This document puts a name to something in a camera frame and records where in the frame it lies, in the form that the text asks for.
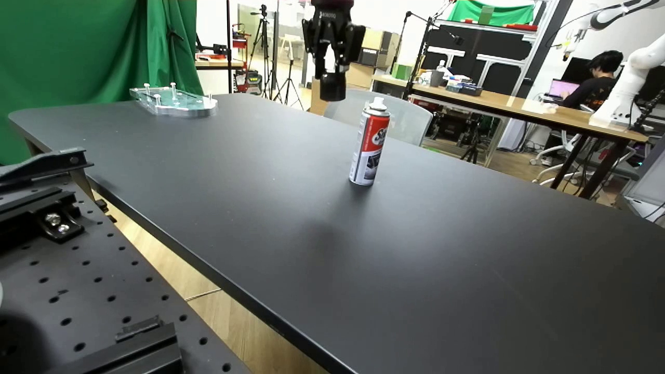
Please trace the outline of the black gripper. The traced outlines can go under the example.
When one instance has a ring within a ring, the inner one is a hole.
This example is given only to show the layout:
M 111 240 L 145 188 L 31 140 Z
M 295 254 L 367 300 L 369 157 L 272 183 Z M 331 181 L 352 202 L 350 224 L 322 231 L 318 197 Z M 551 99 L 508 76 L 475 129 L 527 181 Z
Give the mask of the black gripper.
M 353 0 L 312 0 L 314 14 L 301 21 L 306 49 L 314 56 L 314 76 L 327 72 L 327 51 L 335 56 L 335 72 L 356 63 L 365 34 L 363 24 L 352 21 Z

